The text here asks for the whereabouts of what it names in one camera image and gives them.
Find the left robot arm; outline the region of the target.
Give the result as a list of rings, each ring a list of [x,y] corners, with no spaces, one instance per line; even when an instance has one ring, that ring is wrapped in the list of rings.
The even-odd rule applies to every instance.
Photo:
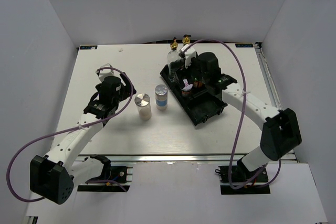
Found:
[[[93,154],[75,164],[92,138],[120,112],[120,102],[130,101],[136,93],[124,72],[117,77],[106,71],[104,67],[97,72],[101,82],[96,85],[97,91],[84,108],[75,129],[47,154],[36,155],[30,162],[31,191],[58,205],[63,204],[78,185],[90,180],[104,182],[111,177],[111,162],[105,156]]]

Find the dark sauce glass bottle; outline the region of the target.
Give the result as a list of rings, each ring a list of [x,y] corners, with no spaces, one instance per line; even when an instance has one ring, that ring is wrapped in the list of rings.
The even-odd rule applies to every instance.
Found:
[[[189,45],[191,43],[190,37],[191,37],[191,35],[188,35],[188,34],[185,34],[183,36],[183,39],[182,39],[183,47],[186,46],[186,45]]]

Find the silver-lid dark spice jar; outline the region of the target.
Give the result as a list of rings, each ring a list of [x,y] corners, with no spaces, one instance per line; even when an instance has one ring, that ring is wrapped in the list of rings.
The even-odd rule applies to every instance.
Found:
[[[184,87],[182,88],[182,96],[187,97],[191,94],[193,84],[189,83],[187,79],[183,80]]]

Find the clear glass oil bottle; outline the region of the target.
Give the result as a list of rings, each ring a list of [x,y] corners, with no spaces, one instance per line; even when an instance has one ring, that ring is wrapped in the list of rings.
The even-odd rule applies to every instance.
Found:
[[[175,73],[181,67],[183,63],[183,58],[179,55],[177,50],[178,43],[176,42],[177,38],[174,37],[170,43],[170,52],[167,54],[167,65],[169,68],[169,80],[175,82]]]

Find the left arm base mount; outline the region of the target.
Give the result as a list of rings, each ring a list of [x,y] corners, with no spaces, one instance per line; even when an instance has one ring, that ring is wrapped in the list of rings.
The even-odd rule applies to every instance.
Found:
[[[93,193],[126,193],[132,182],[133,167],[125,165],[113,165],[111,161],[101,155],[92,155],[90,158],[98,160],[102,165],[102,173],[91,180],[99,181],[96,183],[85,183],[77,187],[80,192]]]

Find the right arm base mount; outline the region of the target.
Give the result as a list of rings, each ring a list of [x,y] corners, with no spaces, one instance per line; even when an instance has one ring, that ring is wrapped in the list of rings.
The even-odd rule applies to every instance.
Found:
[[[219,176],[220,181],[220,193],[222,195],[266,195],[270,194],[269,185],[264,186],[268,182],[268,174],[266,169],[264,168],[262,172],[250,183],[247,183],[244,187],[240,189],[232,189],[229,185],[228,180],[228,169],[229,166],[219,166],[215,169],[215,173]],[[234,186],[238,186],[239,184],[244,183],[253,174],[248,176],[243,175],[238,171],[237,166],[232,167],[232,184]]]

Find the red-lid brown sauce jar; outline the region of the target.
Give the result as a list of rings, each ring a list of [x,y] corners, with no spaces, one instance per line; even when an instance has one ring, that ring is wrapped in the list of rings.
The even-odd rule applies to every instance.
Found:
[[[195,82],[193,83],[193,87],[194,87],[194,88],[200,88],[202,85],[203,85],[203,84],[202,84],[201,82],[199,82],[199,81],[195,81]]]

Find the blue-label spice shaker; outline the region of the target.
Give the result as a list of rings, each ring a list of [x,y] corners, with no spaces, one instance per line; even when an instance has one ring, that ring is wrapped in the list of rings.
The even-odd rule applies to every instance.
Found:
[[[159,84],[155,87],[154,92],[155,92],[155,103],[157,109],[165,110],[167,108],[167,95],[168,95],[167,86]]]

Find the silver-lid white powder jar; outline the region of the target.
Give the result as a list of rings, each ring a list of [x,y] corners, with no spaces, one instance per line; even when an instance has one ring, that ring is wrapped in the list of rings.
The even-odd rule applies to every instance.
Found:
[[[142,120],[149,120],[152,116],[150,97],[146,93],[139,93],[134,98],[134,103],[137,107],[139,117]]]

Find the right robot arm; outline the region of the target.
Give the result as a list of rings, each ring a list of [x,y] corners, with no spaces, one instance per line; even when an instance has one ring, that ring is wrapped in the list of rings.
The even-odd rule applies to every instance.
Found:
[[[190,59],[184,83],[200,82],[213,95],[238,109],[261,130],[260,144],[237,162],[238,177],[247,182],[270,161],[278,161],[301,144],[302,138],[295,112],[268,105],[248,93],[230,75],[221,72],[218,59],[205,52]]]

